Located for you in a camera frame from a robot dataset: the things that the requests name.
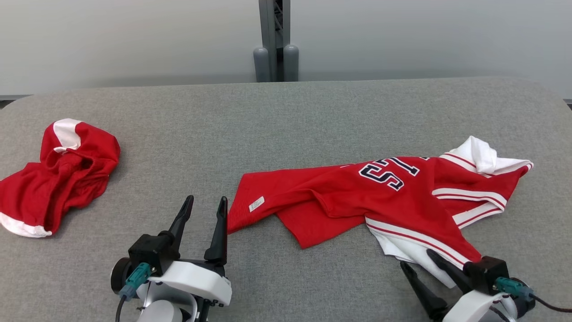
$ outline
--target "teal cable connector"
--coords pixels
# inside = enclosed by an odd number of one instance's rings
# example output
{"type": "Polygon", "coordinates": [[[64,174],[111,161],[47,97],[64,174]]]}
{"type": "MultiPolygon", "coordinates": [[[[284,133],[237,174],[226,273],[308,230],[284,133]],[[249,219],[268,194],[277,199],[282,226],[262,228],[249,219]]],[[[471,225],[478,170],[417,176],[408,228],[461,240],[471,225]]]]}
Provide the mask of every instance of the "teal cable connector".
{"type": "Polygon", "coordinates": [[[125,296],[125,301],[129,302],[137,294],[137,289],[151,276],[151,266],[141,263],[135,268],[125,281],[125,286],[119,291],[119,297],[125,296]]]}
{"type": "Polygon", "coordinates": [[[530,295],[534,295],[534,291],[528,286],[510,278],[499,277],[495,281],[496,289],[514,296],[524,296],[527,301],[531,301],[530,295]]]}

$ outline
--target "black cable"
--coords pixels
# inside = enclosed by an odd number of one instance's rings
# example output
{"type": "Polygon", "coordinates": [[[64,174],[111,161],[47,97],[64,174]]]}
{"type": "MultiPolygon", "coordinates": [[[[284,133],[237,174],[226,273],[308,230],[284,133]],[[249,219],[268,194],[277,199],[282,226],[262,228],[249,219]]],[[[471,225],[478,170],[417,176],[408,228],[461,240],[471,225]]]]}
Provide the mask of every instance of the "black cable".
{"type": "Polygon", "coordinates": [[[544,300],[542,300],[540,297],[531,294],[530,297],[532,297],[533,299],[537,300],[540,302],[540,304],[546,306],[547,308],[551,309],[551,310],[555,310],[558,312],[564,312],[564,313],[572,313],[572,309],[565,309],[565,308],[559,308],[559,307],[555,307],[553,305],[548,304],[547,302],[545,302],[544,300]]]}
{"type": "Polygon", "coordinates": [[[115,322],[119,322],[119,318],[121,317],[121,308],[123,308],[123,303],[125,303],[126,299],[127,297],[123,295],[119,301],[119,305],[117,306],[117,313],[115,313],[115,322]]]}
{"type": "Polygon", "coordinates": [[[493,311],[496,313],[496,315],[498,315],[504,322],[510,322],[509,318],[506,317],[506,315],[504,315],[501,311],[499,311],[499,309],[497,309],[496,307],[489,307],[489,310],[493,311]]]}

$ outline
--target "gray fabric surface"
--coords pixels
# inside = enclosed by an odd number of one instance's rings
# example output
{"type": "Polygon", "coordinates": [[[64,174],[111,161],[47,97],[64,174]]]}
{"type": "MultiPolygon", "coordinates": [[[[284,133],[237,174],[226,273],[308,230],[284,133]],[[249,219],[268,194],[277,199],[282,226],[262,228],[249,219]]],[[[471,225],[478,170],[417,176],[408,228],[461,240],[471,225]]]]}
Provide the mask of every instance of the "gray fabric surface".
{"type": "MultiPolygon", "coordinates": [[[[474,135],[499,156],[530,159],[502,215],[463,229],[550,303],[572,306],[572,112],[512,78],[195,85],[37,95],[0,111],[0,178],[38,160],[47,125],[71,117],[114,134],[120,164],[106,193],[50,238],[0,229],[0,320],[110,321],[115,262],[144,233],[195,206],[181,254],[201,258],[222,195],[245,172],[435,156],[474,135]]],[[[399,263],[365,226],[301,250],[272,216],[229,236],[231,305],[210,321],[427,321],[399,263]]],[[[439,295],[459,296],[426,273],[439,295]]],[[[124,306],[135,321],[139,302],[124,306]]],[[[570,321],[537,306],[524,321],[570,321]]]]}

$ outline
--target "clothing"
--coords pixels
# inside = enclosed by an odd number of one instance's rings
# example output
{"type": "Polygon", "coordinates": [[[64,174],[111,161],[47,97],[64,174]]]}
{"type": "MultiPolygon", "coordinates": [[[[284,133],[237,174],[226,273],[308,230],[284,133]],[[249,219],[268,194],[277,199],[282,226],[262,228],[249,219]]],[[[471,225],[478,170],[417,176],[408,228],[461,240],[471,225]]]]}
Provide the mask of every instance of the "clothing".
{"type": "Polygon", "coordinates": [[[0,181],[0,223],[25,237],[54,234],[70,207],[104,193],[119,154],[117,139],[99,128],[73,119],[52,123],[40,162],[0,181]]]}
{"type": "Polygon", "coordinates": [[[276,213],[307,248],[365,222],[386,255],[419,263],[453,286],[426,249],[459,268],[479,261],[460,228],[504,211],[532,166],[498,158],[486,142],[470,137],[437,158],[245,174],[229,213],[229,232],[276,213]]]}

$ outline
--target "red and white jersey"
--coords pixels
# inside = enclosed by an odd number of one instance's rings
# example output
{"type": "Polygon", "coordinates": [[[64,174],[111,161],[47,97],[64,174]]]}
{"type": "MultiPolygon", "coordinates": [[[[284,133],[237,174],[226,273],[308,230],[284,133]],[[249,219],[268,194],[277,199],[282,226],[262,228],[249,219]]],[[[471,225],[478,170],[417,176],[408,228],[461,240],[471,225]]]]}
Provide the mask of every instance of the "red and white jersey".
{"type": "Polygon", "coordinates": [[[421,264],[452,287],[426,250],[459,268],[479,261],[459,229],[503,212],[532,166],[498,158],[486,142],[470,137],[436,158],[245,174],[229,213],[229,233],[276,214],[307,248],[365,222],[386,255],[421,264]]]}

